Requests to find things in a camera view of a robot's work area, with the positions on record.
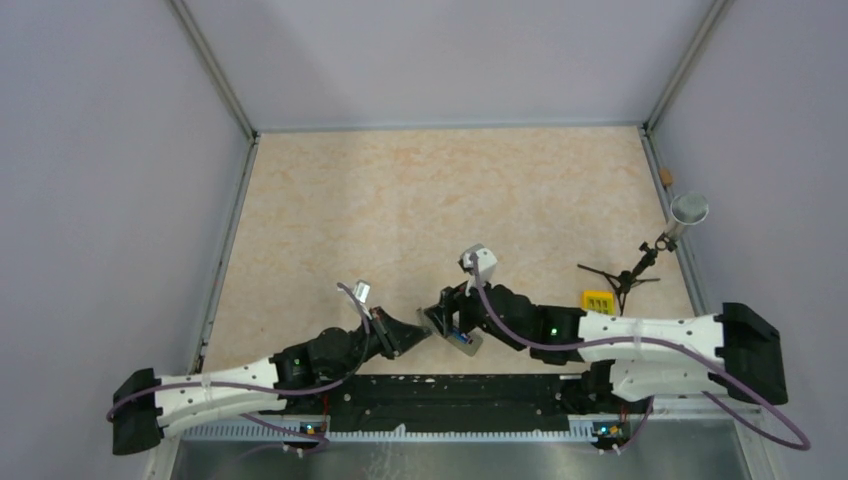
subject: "gray wall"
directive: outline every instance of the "gray wall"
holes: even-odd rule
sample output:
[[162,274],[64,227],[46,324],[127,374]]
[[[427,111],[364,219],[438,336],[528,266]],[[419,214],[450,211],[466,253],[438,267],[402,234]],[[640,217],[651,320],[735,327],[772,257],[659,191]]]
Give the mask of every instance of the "gray wall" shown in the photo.
[[710,0],[187,0],[254,126],[637,123]]
[[848,316],[848,3],[738,1],[674,102],[659,151],[710,199],[691,240],[712,300],[783,336],[811,453],[790,478],[844,478]]
[[186,367],[246,142],[165,2],[0,3],[0,472],[139,478],[104,420]]

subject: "tripod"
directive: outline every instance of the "tripod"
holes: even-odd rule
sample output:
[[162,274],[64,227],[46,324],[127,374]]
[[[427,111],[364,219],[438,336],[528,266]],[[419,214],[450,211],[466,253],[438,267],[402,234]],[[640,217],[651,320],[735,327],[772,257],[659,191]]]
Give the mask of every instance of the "tripod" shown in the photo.
[[645,252],[645,254],[642,255],[642,258],[639,260],[639,263],[633,267],[633,270],[622,270],[618,275],[613,275],[579,263],[577,264],[577,268],[596,273],[607,279],[607,282],[609,282],[612,286],[613,292],[615,292],[615,299],[618,301],[619,315],[623,315],[624,305],[627,303],[627,294],[630,293],[630,290],[643,283],[660,281],[659,278],[638,278],[639,275],[644,273],[648,267],[657,263],[657,255],[659,255],[660,252],[664,250],[673,252],[675,248],[677,248],[677,244],[674,240],[668,238],[666,234],[663,233],[654,242],[653,247],[648,246],[648,242],[643,242],[642,245],[639,246],[639,251]]

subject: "purple cable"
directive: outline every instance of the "purple cable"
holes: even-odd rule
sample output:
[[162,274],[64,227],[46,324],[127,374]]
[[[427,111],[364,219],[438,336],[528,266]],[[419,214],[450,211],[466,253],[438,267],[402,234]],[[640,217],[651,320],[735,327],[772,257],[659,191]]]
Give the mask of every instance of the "purple cable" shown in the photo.
[[[353,295],[353,292],[350,291],[350,289],[347,287],[347,285],[345,285],[341,282],[337,283],[336,286],[339,287],[342,291],[344,291],[351,298],[351,300],[353,300],[353,304],[356,306],[356,310],[359,311],[360,318],[362,318],[362,325],[365,328],[365,333],[366,334],[369,333],[370,330],[369,330],[369,327],[368,327],[368,318],[369,318],[368,314],[365,313],[365,310],[363,310],[362,305],[360,305],[359,301],[356,300],[356,297]],[[258,385],[251,385],[249,383],[216,382],[216,381],[209,382],[209,386],[224,387],[224,388],[240,388],[242,390],[252,390],[252,391],[262,392],[262,393],[272,393],[272,394],[275,394],[275,395],[284,395],[284,396],[287,396],[287,397],[296,397],[296,396],[304,396],[304,395],[315,395],[315,394],[318,394],[318,393],[326,392],[328,390],[332,390],[332,389],[338,387],[339,385],[341,385],[342,383],[344,383],[344,381],[346,379],[347,379],[347,377],[342,378],[340,380],[336,380],[335,382],[329,383],[327,385],[323,385],[323,386],[316,387],[316,388],[307,388],[307,389],[303,389],[303,390],[278,390],[278,389],[275,389],[275,388],[267,388],[267,387],[260,387]],[[201,386],[203,386],[203,383],[201,383],[201,382],[180,382],[180,383],[170,383],[168,385],[158,385],[158,386],[155,386],[155,387],[145,388],[144,390],[139,390],[139,391],[137,391],[137,392],[135,392],[131,395],[127,395],[126,397],[118,400],[114,405],[112,405],[112,408],[110,408],[109,411],[106,412],[106,421],[112,422],[112,420],[115,418],[115,412],[117,412],[121,407],[123,407],[127,403],[135,401],[135,400],[137,400],[140,397],[143,397],[145,395],[149,395],[151,393],[156,393],[156,392],[161,392],[161,391],[164,391],[164,390],[175,390],[175,389],[178,389],[178,388],[190,388],[190,387],[201,387]]]
[[[509,338],[515,340],[516,342],[521,343],[523,345],[526,345],[530,348],[535,348],[537,350],[546,350],[546,351],[550,351],[550,352],[565,352],[565,351],[569,351],[569,350],[577,350],[579,348],[597,347],[599,345],[611,345],[613,343],[636,343],[636,337],[621,336],[621,337],[601,338],[601,339],[598,339],[598,340],[590,340],[588,342],[572,343],[572,344],[568,344],[568,345],[545,345],[545,344],[542,344],[542,343],[537,343],[537,342],[533,342],[531,340],[527,340],[526,338],[519,336],[518,334],[516,334],[515,332],[510,330],[506,325],[504,325],[503,321],[501,321],[498,314],[495,313],[495,310],[492,308],[492,304],[489,303],[489,298],[486,296],[486,292],[484,291],[483,285],[480,281],[480,268],[477,265],[477,260],[478,260],[477,254],[472,253],[471,254],[471,261],[473,262],[474,279],[476,280],[475,288],[480,293],[480,300],[483,302],[483,307],[486,309],[486,313],[489,314],[489,317],[491,317],[492,321],[495,322],[495,324]],[[783,423],[789,430],[792,431],[792,433],[795,434],[796,437],[798,437],[798,440],[800,441],[800,443],[792,443],[790,441],[776,437],[776,436],[760,429],[756,425],[754,425],[751,422],[742,418],[741,415],[739,415],[738,413],[733,411],[733,409],[731,409],[729,406],[727,406],[724,402],[722,402],[721,400],[716,398],[715,395],[712,395],[709,392],[702,392],[707,398],[709,398],[710,400],[715,402],[715,404],[718,405],[719,408],[721,408],[722,410],[727,412],[731,417],[736,419],[742,425],[745,425],[746,427],[750,428],[751,430],[758,433],[759,435],[761,435],[761,436],[763,436],[763,437],[765,437],[765,438],[767,438],[767,439],[769,439],[769,440],[771,440],[771,441],[773,441],[773,442],[775,442],[779,445],[783,445],[784,447],[788,447],[788,448],[791,448],[791,449],[794,449],[794,450],[801,450],[801,451],[806,451],[806,450],[810,449],[810,447],[811,447],[810,439],[807,438],[807,435],[797,425],[795,425],[795,423],[793,423],[792,420],[790,420],[786,415],[784,415],[783,412],[778,410],[777,407],[775,407],[774,405],[769,403],[768,400],[766,400],[765,398],[760,396],[760,394],[755,392],[749,386],[747,386],[744,383],[742,383],[741,381],[737,380],[733,375],[730,375],[723,368],[719,367],[718,365],[716,365],[715,363],[713,363],[712,361],[710,361],[706,357],[704,357],[704,356],[702,356],[702,355],[700,355],[696,352],[693,352],[691,350],[688,350],[684,347],[681,347],[680,345],[677,345],[676,343],[672,343],[672,342],[669,342],[668,340],[663,340],[661,338],[642,337],[641,342],[647,343],[647,344],[652,344],[652,345],[660,345],[662,347],[670,348],[674,351],[677,351],[677,352],[680,352],[680,353],[686,355],[687,357],[695,360],[696,362],[700,363],[701,365],[712,370],[713,372],[718,374],[720,377],[725,379],[728,383],[730,383],[731,385],[733,385],[734,387],[736,387],[737,389],[742,391],[742,393],[744,393],[748,397],[754,399],[755,402],[757,402],[761,407],[768,410],[769,413],[771,413],[772,415],[777,417],[777,419],[780,420],[781,423]]]
[[[250,420],[253,423],[256,423],[258,425],[262,425],[265,428],[270,428],[271,430],[274,430],[276,432],[284,433],[286,435],[291,435],[293,437],[305,438],[305,439],[310,440],[310,441],[318,440],[318,445],[303,451],[304,455],[310,455],[310,454],[313,454],[313,453],[318,453],[318,452],[324,450],[325,448],[327,448],[327,446],[330,444],[330,441],[327,440],[326,438],[324,438],[323,435],[309,435],[309,434],[306,434],[306,433],[297,432],[297,431],[294,431],[294,430],[291,430],[291,429],[288,429],[288,428],[284,428],[284,427],[280,427],[278,425],[274,425],[273,423],[266,422],[265,420],[262,420],[261,418],[254,417],[253,415],[250,415],[250,414],[247,414],[247,413],[244,413],[241,416],[243,418],[247,419],[247,420]],[[209,477],[208,480],[214,480],[218,475],[221,474],[221,472],[223,472],[224,470],[226,470],[226,469],[232,467],[233,465],[241,462],[242,460],[253,455],[254,453],[259,453],[263,450],[268,450],[268,449],[271,449],[271,448],[284,449],[285,447],[283,447],[283,445],[281,445],[280,443],[265,443],[265,444],[253,447],[250,450],[241,453],[236,458],[230,460],[229,462],[227,462],[226,464],[221,466],[214,474],[212,474],[211,477]]]

